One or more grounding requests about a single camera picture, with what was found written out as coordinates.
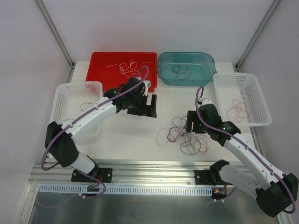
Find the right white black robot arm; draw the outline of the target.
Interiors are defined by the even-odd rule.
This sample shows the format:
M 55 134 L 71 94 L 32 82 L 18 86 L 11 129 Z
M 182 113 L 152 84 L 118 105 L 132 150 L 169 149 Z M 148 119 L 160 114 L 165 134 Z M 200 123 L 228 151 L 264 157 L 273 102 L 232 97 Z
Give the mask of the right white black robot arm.
M 296 211 L 298 178 L 292 173 L 285 174 L 265 159 L 234 123 L 222 121 L 213 104 L 188 111 L 185 129 L 188 133 L 208 134 L 250 171 L 250 174 L 244 173 L 228 161 L 220 160 L 210 167 L 209 177 L 213 183 L 233 184 L 255 199 L 259 208 L 270 217 Z

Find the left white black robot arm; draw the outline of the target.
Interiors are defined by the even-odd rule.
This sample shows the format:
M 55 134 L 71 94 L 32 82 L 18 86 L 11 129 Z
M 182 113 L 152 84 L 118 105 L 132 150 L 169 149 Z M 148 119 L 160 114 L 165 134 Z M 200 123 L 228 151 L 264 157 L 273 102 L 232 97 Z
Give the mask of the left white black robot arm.
M 99 166 L 87 155 L 80 152 L 76 143 L 91 128 L 122 110 L 128 114 L 156 118 L 157 96 L 147 104 L 151 82 L 131 77 L 126 84 L 107 90 L 103 97 L 78 116 L 58 124 L 51 122 L 47 127 L 45 149 L 61 167 L 71 167 L 87 181 L 99 179 Z

